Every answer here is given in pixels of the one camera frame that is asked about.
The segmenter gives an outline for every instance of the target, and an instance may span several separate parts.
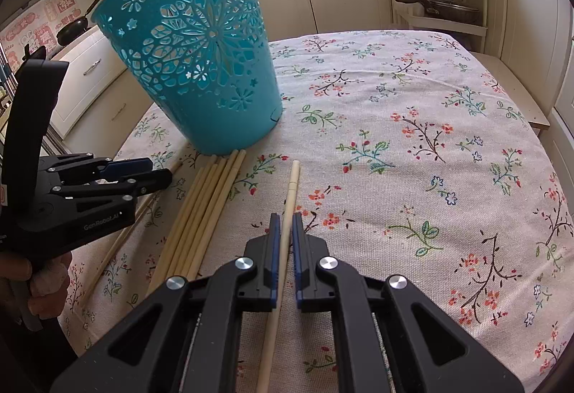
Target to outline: kitchen utensil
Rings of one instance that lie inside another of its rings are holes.
[[[85,14],[82,17],[79,17],[72,22],[69,22],[64,27],[62,27],[56,38],[58,39],[58,43],[65,47],[72,43],[75,39],[77,39],[81,34],[88,30],[88,18],[87,15],[90,14],[90,11],[94,9],[94,7],[99,3],[100,0],[94,0],[92,4],[88,7],[85,11]]]
[[[204,155],[249,147],[279,121],[257,0],[102,0],[91,19]]]
[[[454,0],[395,0],[398,3],[421,3],[429,17],[446,19],[463,24],[478,20],[480,10],[458,4]]]

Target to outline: finger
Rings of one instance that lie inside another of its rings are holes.
[[[41,319],[59,316],[64,310],[69,284],[70,278],[68,277],[55,293],[28,299],[28,309],[33,315],[37,315]]]
[[[32,264],[28,259],[11,252],[0,252],[0,276],[14,281],[29,280]]]

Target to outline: drawer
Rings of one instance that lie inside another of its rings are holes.
[[[85,111],[64,143],[75,153],[114,158],[150,105],[149,95],[125,71]]]
[[[69,61],[70,66],[60,88],[51,124],[64,138],[94,100],[126,70],[126,66],[99,30],[61,61]]]

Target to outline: wooden chopstick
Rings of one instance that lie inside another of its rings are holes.
[[[269,380],[271,378],[271,368],[273,365],[273,354],[275,352],[275,342],[279,328],[279,315],[281,313],[281,301],[283,299],[283,286],[285,286],[285,273],[287,271],[287,260],[289,257],[289,242],[291,236],[291,225],[293,223],[293,213],[297,200],[297,187],[299,184],[300,162],[293,161],[291,167],[291,177],[287,189],[287,199],[285,201],[285,213],[281,223],[281,241],[279,242],[279,286],[277,288],[277,308],[267,317],[265,326],[265,338],[261,361],[259,364],[259,377],[257,378],[256,393],[268,393]]]

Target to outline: pot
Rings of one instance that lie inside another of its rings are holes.
[[[100,0],[94,0],[93,3],[88,7],[85,11],[85,14],[82,17],[79,17],[72,22],[67,23],[64,27],[62,27],[56,35],[58,39],[58,43],[65,47],[66,45],[72,43],[75,39],[77,39],[81,34],[88,30],[88,18],[87,15],[90,14],[90,11],[94,9],[94,7],[99,3]]]
[[[398,3],[420,3],[430,18],[440,18],[463,24],[474,24],[480,16],[480,10],[458,4],[454,0],[395,0]]]

